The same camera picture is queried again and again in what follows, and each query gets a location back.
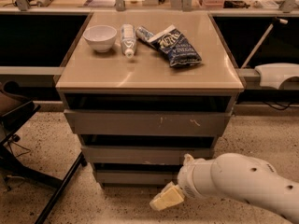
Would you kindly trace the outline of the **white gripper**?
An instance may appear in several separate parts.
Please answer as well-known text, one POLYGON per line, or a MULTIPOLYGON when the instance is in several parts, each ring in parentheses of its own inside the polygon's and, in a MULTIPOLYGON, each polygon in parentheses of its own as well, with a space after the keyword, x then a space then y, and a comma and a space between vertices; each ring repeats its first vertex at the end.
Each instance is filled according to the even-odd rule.
POLYGON ((218 192, 211 176, 212 164, 213 160, 195 159, 192 155, 185 154, 183 166, 178 172, 178 185, 173 182, 168 183, 149 202, 150 207, 162 211, 183 203, 185 195, 192 199, 216 196, 218 192))

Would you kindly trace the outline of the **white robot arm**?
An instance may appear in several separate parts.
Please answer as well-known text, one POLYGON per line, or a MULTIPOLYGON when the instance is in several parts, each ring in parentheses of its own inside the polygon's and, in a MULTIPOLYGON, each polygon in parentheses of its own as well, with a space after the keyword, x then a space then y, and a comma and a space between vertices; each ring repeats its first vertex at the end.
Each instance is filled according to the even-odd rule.
POLYGON ((299 183, 280 176, 267 161, 237 153, 213 160, 184 156, 177 183, 168 183, 149 203, 161 211, 186 198, 225 197, 273 212, 299 224, 299 183))

